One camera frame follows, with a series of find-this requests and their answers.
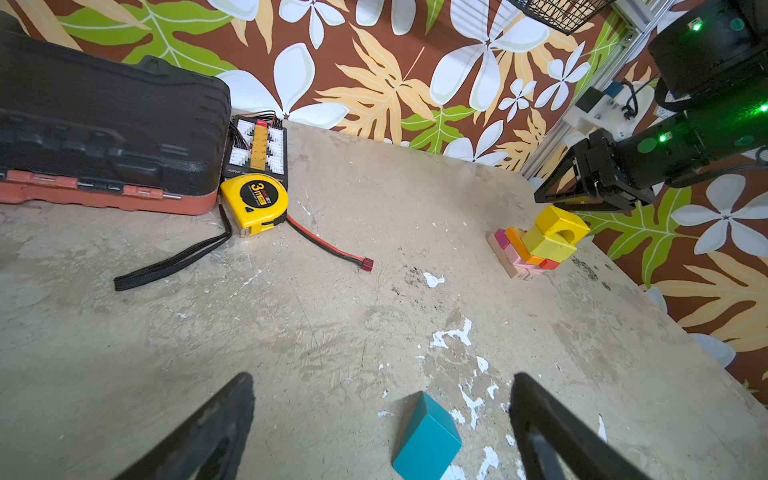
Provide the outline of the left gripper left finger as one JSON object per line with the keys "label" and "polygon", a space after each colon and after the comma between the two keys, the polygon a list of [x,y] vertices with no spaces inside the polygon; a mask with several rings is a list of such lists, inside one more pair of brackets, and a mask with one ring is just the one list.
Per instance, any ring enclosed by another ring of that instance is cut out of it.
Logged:
{"label": "left gripper left finger", "polygon": [[254,418],[253,377],[241,372],[119,479],[234,479]]}

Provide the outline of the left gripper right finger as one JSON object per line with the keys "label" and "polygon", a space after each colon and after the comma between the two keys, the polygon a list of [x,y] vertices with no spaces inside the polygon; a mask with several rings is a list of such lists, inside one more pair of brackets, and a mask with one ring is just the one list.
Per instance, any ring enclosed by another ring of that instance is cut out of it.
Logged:
{"label": "left gripper right finger", "polygon": [[528,479],[564,479],[565,466],[578,479],[649,479],[524,372],[508,415]]}

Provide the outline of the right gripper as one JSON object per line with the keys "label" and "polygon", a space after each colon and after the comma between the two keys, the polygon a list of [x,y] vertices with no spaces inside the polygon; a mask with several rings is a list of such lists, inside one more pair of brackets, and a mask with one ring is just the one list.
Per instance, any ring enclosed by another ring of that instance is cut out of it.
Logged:
{"label": "right gripper", "polygon": [[616,141],[596,130],[572,148],[534,192],[536,203],[569,204],[573,212],[626,212],[655,201],[653,186],[683,188],[767,162],[714,165],[748,150],[767,149],[767,94],[740,91],[699,104]]}

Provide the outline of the yellow arch block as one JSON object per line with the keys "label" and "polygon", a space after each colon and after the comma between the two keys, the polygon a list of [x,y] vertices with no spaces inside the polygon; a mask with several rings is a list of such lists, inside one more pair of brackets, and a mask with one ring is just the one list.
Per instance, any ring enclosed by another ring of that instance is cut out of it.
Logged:
{"label": "yellow arch block", "polygon": [[538,215],[535,224],[543,235],[553,237],[558,234],[571,245],[578,244],[590,233],[590,227],[578,215],[553,205]]}

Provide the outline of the yellow cube block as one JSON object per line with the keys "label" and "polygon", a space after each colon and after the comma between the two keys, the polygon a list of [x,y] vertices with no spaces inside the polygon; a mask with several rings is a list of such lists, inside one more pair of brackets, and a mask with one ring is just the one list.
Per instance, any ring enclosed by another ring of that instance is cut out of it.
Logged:
{"label": "yellow cube block", "polygon": [[561,233],[544,234],[537,226],[523,234],[522,242],[531,255],[557,263],[563,263],[577,251]]}

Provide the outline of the red wood block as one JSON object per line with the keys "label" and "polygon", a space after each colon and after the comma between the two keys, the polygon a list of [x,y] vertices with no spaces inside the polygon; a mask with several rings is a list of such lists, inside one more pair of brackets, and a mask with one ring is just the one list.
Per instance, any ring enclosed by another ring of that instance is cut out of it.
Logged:
{"label": "red wood block", "polygon": [[560,266],[560,263],[551,259],[544,259],[540,264],[539,267],[542,270],[555,270]]}

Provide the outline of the orange cylinder block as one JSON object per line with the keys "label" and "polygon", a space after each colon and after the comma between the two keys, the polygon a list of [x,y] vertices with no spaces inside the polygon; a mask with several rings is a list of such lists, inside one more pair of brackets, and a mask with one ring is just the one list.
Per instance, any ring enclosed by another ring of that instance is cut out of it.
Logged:
{"label": "orange cylinder block", "polygon": [[528,265],[539,266],[543,259],[532,255],[524,245],[522,238],[525,233],[525,230],[516,227],[509,227],[506,230],[506,236],[509,239],[510,245],[514,248],[521,261]]}

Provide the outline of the pink wood block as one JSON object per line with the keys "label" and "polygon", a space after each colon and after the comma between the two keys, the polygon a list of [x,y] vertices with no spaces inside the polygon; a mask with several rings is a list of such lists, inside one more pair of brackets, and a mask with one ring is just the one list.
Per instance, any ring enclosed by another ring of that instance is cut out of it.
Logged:
{"label": "pink wood block", "polygon": [[517,253],[512,244],[508,244],[503,252],[511,265],[512,277],[527,278],[533,275],[540,275],[545,272],[544,269],[538,265],[532,265],[524,262],[520,255]]}

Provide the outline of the natural wood block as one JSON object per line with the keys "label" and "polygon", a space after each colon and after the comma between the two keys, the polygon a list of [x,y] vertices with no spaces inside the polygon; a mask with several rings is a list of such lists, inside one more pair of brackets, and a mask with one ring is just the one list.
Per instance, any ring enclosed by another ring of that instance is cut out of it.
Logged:
{"label": "natural wood block", "polygon": [[493,250],[494,254],[496,255],[496,257],[498,258],[498,260],[502,264],[503,268],[505,269],[505,271],[509,275],[509,277],[513,278],[513,279],[522,280],[522,281],[529,281],[529,280],[531,280],[533,276],[530,276],[530,277],[527,277],[527,278],[525,278],[525,277],[523,277],[523,278],[512,277],[512,275],[511,275],[511,265],[509,264],[509,262],[508,262],[508,260],[507,260],[507,258],[505,256],[503,250],[498,246],[498,244],[497,244],[497,242],[496,242],[496,240],[494,238],[494,233],[490,234],[489,237],[487,238],[488,243],[489,243],[491,249]]}

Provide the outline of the teal wood block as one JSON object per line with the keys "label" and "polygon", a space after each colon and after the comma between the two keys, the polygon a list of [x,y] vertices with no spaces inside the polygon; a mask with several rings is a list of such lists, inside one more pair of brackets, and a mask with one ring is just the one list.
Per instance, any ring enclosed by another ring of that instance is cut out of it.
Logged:
{"label": "teal wood block", "polygon": [[418,393],[392,466],[403,479],[441,479],[462,448],[452,415],[424,391]]}

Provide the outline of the magenta wood block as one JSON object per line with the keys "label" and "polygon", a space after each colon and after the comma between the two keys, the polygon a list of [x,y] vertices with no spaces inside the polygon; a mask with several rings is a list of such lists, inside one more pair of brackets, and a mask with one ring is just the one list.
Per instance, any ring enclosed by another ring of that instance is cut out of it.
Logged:
{"label": "magenta wood block", "polygon": [[506,249],[506,248],[507,248],[507,247],[510,245],[509,239],[508,239],[508,237],[506,236],[506,231],[505,231],[504,229],[498,229],[498,230],[497,230],[497,231],[494,233],[494,238],[495,238],[495,240],[496,240],[496,242],[497,242],[498,246],[499,246],[499,247],[500,247],[502,250],[505,250],[505,249]]}

